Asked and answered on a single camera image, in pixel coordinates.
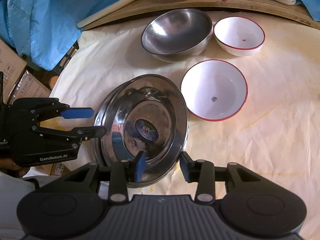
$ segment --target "brown box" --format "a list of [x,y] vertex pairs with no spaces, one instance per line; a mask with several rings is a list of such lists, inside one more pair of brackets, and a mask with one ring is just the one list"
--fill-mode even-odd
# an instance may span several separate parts
[[63,163],[46,164],[35,167],[36,170],[46,175],[51,176],[63,176],[70,172],[70,170],[64,166]]
[[4,73],[3,100],[6,104],[27,63],[0,40],[0,71]]
[[51,91],[39,80],[25,70],[18,85],[10,96],[9,103],[12,104],[18,98],[47,98]]

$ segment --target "wooden board edge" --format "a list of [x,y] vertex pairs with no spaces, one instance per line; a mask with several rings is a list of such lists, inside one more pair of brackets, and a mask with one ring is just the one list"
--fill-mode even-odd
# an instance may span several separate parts
[[89,30],[126,17],[161,10],[192,7],[235,8],[284,17],[320,30],[303,5],[285,5],[271,0],[136,0],[83,28]]

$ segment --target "metal bowl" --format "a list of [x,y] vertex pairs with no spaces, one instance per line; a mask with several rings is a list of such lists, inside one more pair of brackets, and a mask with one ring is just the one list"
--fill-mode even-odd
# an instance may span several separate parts
[[95,158],[105,165],[133,160],[140,150],[146,152],[147,167],[141,182],[129,184],[146,187],[159,181],[177,163],[187,141],[188,110],[173,82],[147,74],[108,96],[97,112],[95,125],[104,125],[108,130],[100,143],[93,143]]
[[154,57],[183,61],[207,47],[213,28],[210,17],[197,9],[169,11],[147,25],[141,35],[142,47]]

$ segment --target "white stick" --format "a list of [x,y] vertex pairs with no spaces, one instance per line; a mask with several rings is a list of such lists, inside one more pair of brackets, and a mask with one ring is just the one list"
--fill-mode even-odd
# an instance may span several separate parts
[[108,7],[96,12],[95,14],[92,14],[91,16],[83,19],[82,21],[78,22],[77,26],[78,28],[81,28],[83,26],[88,25],[89,23],[92,23],[98,19],[100,19],[101,17],[112,13],[126,5],[128,5],[129,3],[133,2],[135,0],[120,0],[118,2],[115,2],[114,4],[109,5]]

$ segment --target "white bowl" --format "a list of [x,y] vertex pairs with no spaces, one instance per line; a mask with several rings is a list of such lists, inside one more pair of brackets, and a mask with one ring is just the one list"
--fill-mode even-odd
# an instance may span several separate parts
[[243,17],[224,18],[215,24],[213,32],[226,52],[240,57],[259,52],[266,39],[259,24]]
[[189,111],[206,121],[223,121],[234,116],[248,96],[247,81],[241,71],[218,59],[191,67],[180,89]]

